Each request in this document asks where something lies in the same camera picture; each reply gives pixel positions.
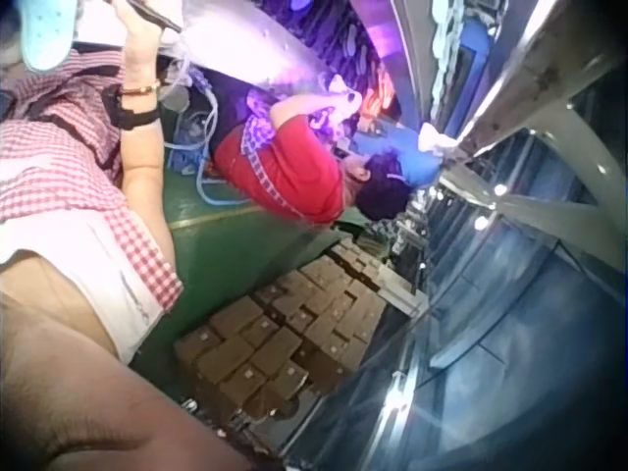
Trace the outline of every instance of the hand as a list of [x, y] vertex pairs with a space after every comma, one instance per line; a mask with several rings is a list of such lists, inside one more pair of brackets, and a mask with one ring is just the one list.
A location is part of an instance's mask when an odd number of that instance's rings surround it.
[[[153, 10], [161, 12], [163, 11], [162, 4], [166, 0], [142, 1]], [[127, 0], [111, 0], [111, 4], [128, 32], [124, 48], [127, 72], [133, 74], [147, 72], [154, 75], [157, 51], [164, 31], [142, 18]]]

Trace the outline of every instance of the ceiling light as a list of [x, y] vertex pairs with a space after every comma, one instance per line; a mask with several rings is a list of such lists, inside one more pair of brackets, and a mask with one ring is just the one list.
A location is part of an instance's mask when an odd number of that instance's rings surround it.
[[489, 220], [488, 218], [484, 216], [480, 216], [478, 219], [476, 219], [475, 224], [473, 225], [476, 231], [483, 231], [488, 226], [489, 226]]
[[505, 184], [496, 184], [495, 188], [493, 188], [493, 192], [497, 196], [504, 196], [508, 192], [508, 187]]

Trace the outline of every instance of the white cloth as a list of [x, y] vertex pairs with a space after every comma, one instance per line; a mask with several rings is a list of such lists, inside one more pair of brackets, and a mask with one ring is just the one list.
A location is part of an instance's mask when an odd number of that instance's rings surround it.
[[37, 253], [73, 282], [91, 304], [120, 359], [131, 362], [162, 308], [100, 213], [60, 210], [0, 224], [0, 266], [18, 250]]

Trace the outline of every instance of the stack of boxes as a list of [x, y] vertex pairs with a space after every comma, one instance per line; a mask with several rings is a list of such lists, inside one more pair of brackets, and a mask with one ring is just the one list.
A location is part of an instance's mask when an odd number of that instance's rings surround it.
[[379, 262], [350, 241], [330, 255], [238, 300], [175, 344], [195, 397], [218, 421], [287, 413], [304, 387], [328, 394], [358, 369], [386, 307], [373, 291]]

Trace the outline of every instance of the checkered shirt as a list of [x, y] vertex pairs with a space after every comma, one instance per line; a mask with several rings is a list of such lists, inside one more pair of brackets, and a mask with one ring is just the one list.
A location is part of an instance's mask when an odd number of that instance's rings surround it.
[[[137, 223], [119, 189], [120, 131], [111, 125], [101, 99], [106, 86], [122, 82], [124, 71], [120, 69], [115, 77], [73, 77], [85, 69], [121, 63], [122, 55], [117, 51], [72, 51], [54, 73], [28, 73], [25, 78], [3, 80], [2, 87], [15, 94], [17, 106], [0, 125], [0, 169], [2, 161], [35, 156], [46, 164], [0, 181], [0, 224], [60, 209], [98, 211], [133, 268], [168, 311], [183, 285], [152, 237]], [[44, 95], [49, 100], [41, 116], [63, 119], [74, 127], [82, 142], [50, 120], [27, 119], [29, 105]]]
[[257, 154], [258, 150], [268, 145], [275, 137], [275, 129], [268, 115], [270, 109], [269, 105], [264, 102], [261, 96], [258, 96], [258, 92], [255, 89], [249, 92], [246, 97], [246, 104], [253, 112], [253, 115], [246, 120], [244, 125], [244, 132], [240, 143], [241, 154], [246, 157], [251, 164], [251, 169], [264, 190], [266, 190], [280, 206], [288, 209], [298, 218], [305, 219], [305, 217], [294, 209], [275, 188], [268, 174], [266, 174], [264, 165]]

